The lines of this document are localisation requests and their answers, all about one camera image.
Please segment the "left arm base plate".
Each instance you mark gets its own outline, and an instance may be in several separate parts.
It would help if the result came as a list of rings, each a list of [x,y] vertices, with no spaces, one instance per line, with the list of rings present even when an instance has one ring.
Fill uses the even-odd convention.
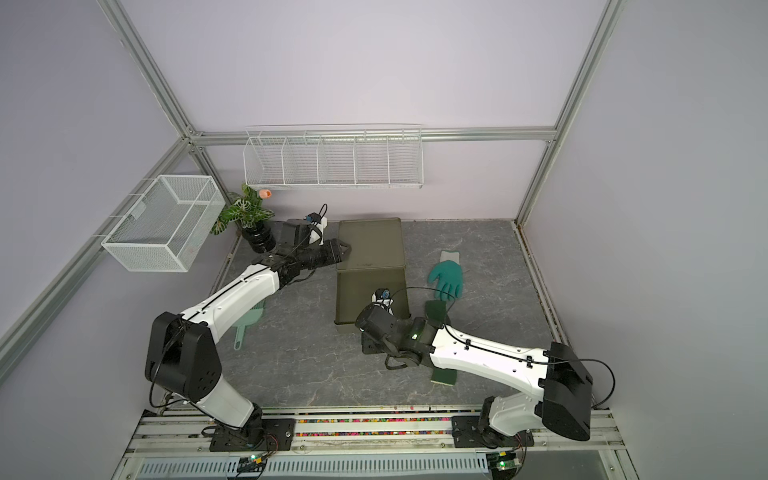
[[[217,423],[209,450],[211,452],[288,451],[294,438],[296,421],[290,418],[259,418],[235,429]]]

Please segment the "green yellow sponge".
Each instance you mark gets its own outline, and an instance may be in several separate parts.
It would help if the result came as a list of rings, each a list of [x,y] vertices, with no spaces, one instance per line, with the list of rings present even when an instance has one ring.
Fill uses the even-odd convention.
[[[425,303],[425,317],[432,323],[450,325],[451,320],[448,316],[448,306],[442,300],[429,300]],[[433,383],[445,386],[454,386],[457,381],[458,372],[451,369],[433,368],[431,381]]]

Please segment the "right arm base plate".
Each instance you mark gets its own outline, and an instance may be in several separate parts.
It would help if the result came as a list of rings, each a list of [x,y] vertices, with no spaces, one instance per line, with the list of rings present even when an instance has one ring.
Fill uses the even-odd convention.
[[[455,448],[520,449],[534,446],[528,431],[513,436],[502,435],[490,427],[480,427],[478,416],[459,415],[451,418],[451,435]]]

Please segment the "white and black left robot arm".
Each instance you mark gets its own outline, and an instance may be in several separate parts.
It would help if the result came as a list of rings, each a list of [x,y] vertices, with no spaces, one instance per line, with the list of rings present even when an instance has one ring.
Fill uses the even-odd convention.
[[[153,321],[145,378],[181,396],[224,428],[249,431],[260,425],[260,409],[224,378],[217,344],[256,304],[315,271],[345,260],[351,246],[327,238],[315,214],[283,223],[281,242],[238,277],[181,313]]]

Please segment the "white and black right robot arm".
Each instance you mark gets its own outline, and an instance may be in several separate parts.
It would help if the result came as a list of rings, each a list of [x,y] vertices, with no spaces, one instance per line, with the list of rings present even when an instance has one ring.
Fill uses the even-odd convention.
[[[383,354],[389,370],[427,366],[469,373],[513,389],[485,399],[479,416],[454,418],[458,448],[525,446],[525,432],[546,429],[568,440],[591,437],[593,378],[562,343],[547,349],[497,343],[424,317],[398,319],[374,302],[355,322],[367,354]]]

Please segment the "olive three-drawer storage box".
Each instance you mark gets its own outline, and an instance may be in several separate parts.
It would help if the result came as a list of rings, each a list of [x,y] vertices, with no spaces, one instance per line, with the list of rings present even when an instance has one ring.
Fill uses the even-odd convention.
[[[400,218],[343,220],[338,240],[350,247],[337,265],[337,280],[370,280],[375,288],[405,283],[406,258]]]

